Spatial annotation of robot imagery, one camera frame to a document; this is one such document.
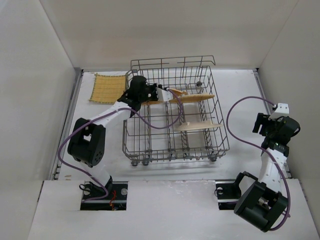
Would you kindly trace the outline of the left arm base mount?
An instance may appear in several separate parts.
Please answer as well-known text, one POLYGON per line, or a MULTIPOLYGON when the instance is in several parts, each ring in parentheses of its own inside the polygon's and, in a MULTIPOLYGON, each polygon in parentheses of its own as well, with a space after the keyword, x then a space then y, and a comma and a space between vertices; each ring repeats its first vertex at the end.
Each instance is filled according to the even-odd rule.
POLYGON ((91 181, 79 185, 82 191, 81 211, 125 211, 127 209, 128 182, 114 181, 106 192, 91 181))

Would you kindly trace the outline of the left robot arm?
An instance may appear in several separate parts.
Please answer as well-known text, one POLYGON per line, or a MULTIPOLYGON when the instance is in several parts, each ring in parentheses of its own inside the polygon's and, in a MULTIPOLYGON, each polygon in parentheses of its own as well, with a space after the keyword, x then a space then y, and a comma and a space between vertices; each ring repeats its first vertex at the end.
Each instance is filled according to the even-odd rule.
POLYGON ((110 108, 91 119, 79 118, 75 122, 67 147, 68 154, 81 164, 80 170, 96 182, 96 188, 104 194, 108 193, 112 180, 101 163, 107 131, 136 115, 142 104, 163 103, 173 98, 169 88, 157 83, 149 84, 143 76, 134 76, 129 88, 110 108))

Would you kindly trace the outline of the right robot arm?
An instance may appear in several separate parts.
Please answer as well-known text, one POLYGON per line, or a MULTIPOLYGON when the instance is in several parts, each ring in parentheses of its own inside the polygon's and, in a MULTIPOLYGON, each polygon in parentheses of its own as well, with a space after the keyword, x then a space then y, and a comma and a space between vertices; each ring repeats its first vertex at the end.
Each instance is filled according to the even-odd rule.
POLYGON ((284 164, 289 156, 288 143, 300 132, 300 124, 289 117, 288 113, 257 115, 253 133, 264 140, 258 148, 261 150, 261 169, 253 184, 237 201, 234 213, 262 232, 275 231, 283 224, 274 226, 281 215, 289 216, 290 194, 282 194, 281 184, 286 183, 283 173, 284 164))

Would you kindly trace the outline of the yellow square woven plate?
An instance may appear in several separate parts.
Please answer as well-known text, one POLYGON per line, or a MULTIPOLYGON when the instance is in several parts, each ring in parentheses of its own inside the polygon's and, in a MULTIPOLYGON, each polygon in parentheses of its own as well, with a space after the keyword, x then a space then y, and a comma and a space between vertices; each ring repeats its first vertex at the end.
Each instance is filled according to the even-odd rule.
POLYGON ((90 102, 114 104, 126 90, 125 75, 102 75, 96 73, 90 102))

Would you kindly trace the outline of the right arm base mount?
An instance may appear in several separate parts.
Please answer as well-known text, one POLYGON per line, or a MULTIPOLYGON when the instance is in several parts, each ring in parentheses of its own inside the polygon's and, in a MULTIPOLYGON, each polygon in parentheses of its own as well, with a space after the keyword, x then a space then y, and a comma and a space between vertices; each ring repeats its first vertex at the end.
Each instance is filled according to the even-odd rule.
POLYGON ((233 211, 242 195, 240 184, 236 180, 216 181, 214 195, 217 197, 219 210, 233 211))

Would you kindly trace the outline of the orange leaf-shaped woven plate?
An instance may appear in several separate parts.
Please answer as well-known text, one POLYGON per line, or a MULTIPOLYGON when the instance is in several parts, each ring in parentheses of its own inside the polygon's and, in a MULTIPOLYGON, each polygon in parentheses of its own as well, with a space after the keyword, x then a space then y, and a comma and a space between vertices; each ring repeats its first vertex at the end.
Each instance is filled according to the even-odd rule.
MULTIPOLYGON (((177 97, 187 94, 185 91, 180 91, 173 88, 167 88, 167 91, 170 91, 173 94, 173 98, 175 98, 174 94, 177 97)), ((148 104, 148 105, 161 104, 161 103, 164 103, 164 102, 158 101, 156 90, 155 90, 155 96, 152 96, 147 102, 144 102, 144 104, 148 104)))

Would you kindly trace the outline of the orange rounded woven plate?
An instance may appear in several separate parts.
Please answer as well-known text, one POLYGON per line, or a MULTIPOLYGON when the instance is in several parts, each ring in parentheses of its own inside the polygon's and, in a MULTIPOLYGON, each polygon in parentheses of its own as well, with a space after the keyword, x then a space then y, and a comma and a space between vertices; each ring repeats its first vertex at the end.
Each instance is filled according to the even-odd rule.
POLYGON ((191 94, 191 95, 181 95, 177 98, 174 97, 173 99, 169 100, 170 103, 196 103, 201 102, 204 100, 214 98, 214 94, 191 94))

